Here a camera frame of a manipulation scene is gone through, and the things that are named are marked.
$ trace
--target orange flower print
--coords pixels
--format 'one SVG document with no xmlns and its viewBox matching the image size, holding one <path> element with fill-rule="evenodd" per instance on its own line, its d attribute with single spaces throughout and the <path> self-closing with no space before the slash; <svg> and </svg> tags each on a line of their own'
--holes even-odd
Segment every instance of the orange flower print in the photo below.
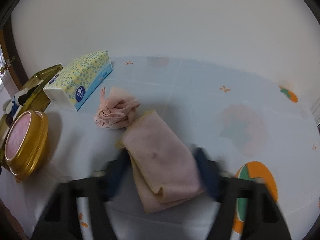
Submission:
<svg viewBox="0 0 320 240">
<path fill-rule="evenodd" d="M 83 214 L 82 214 L 82 213 L 80 213 L 80 214 L 79 214 L 79 221 L 80 221 L 80 224 L 81 224 L 81 226 L 83 226 L 83 227 L 87 228 L 87 227 L 88 227 L 88 225 L 87 225 L 86 223 L 84 223 L 84 222 L 82 222 L 82 221 L 81 221 L 81 220 L 82 220 L 82 217 L 83 217 Z"/>
<path fill-rule="evenodd" d="M 220 87 L 220 90 L 223 90 L 225 93 L 229 92 L 231 89 L 226 88 L 226 86 Z"/>
</svg>

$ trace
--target crumpled pink cloth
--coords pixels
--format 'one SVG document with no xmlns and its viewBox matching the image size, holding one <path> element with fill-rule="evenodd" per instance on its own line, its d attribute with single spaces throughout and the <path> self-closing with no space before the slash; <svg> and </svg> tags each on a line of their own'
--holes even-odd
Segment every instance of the crumpled pink cloth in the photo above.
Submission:
<svg viewBox="0 0 320 240">
<path fill-rule="evenodd" d="M 96 125 L 107 129 L 129 126 L 137 113 L 140 103 L 134 96 L 121 88 L 111 87 L 109 97 L 105 100 L 106 89 L 101 90 L 100 105 L 94 116 Z"/>
<path fill-rule="evenodd" d="M 146 213 L 160 211 L 203 192 L 196 161 L 156 111 L 124 133 L 134 181 Z"/>
</svg>

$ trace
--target pink cloth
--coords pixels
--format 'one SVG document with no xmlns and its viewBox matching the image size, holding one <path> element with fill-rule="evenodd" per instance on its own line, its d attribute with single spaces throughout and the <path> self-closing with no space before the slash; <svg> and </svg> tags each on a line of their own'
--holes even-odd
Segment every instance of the pink cloth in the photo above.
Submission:
<svg viewBox="0 0 320 240">
<path fill-rule="evenodd" d="M 200 177 L 191 152 L 156 111 L 124 133 L 134 181 L 146 213 L 177 205 L 200 194 Z"/>
<path fill-rule="evenodd" d="M 96 125 L 107 129 L 118 129 L 129 126 L 137 113 L 140 103 L 121 88 L 112 87 L 107 100 L 104 99 L 106 89 L 100 95 L 100 105 L 94 116 Z"/>
</svg>

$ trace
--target yellow patterned packaging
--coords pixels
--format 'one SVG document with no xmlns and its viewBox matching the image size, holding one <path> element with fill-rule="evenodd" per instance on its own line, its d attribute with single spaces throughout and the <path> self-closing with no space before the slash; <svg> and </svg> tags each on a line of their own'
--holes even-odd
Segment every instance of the yellow patterned packaging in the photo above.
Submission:
<svg viewBox="0 0 320 240">
<path fill-rule="evenodd" d="M 43 90 L 61 108 L 78 111 L 112 71 L 107 51 L 83 55 L 60 70 Z"/>
</svg>

